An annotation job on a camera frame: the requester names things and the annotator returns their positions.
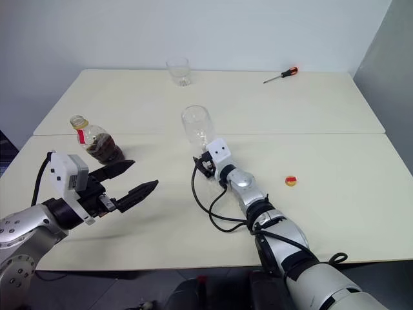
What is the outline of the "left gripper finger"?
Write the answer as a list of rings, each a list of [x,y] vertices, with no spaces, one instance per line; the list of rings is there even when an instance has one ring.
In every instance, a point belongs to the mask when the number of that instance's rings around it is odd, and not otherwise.
[[[154,180],[135,187],[129,191],[126,196],[116,200],[116,209],[119,212],[126,212],[149,196],[157,187],[158,183],[158,180]]]
[[[90,172],[88,176],[95,178],[98,182],[111,180],[127,171],[134,163],[134,160],[121,160]]]

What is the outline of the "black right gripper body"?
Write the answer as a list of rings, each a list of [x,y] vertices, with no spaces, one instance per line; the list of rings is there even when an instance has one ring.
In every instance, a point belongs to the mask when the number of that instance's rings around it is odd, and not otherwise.
[[[199,158],[199,171],[206,177],[214,177],[216,167],[212,161],[212,156],[209,151],[204,152]]]

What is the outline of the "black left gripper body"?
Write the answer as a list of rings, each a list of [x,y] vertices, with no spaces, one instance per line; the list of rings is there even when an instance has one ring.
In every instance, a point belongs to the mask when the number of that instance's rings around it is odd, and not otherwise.
[[[94,176],[89,176],[86,187],[76,193],[79,196],[77,201],[92,219],[117,209],[114,201],[106,195],[106,189]]]

